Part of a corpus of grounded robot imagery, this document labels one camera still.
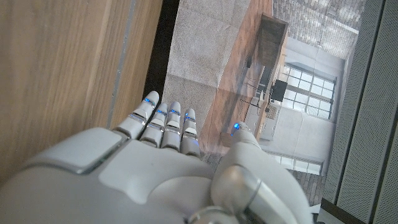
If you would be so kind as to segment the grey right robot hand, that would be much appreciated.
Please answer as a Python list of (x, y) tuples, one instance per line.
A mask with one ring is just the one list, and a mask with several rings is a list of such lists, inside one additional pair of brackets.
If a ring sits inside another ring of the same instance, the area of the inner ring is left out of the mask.
[(29, 159), (1, 187), (2, 223), (311, 223), (290, 172), (245, 123), (217, 168), (195, 112), (156, 91), (116, 128), (82, 131)]

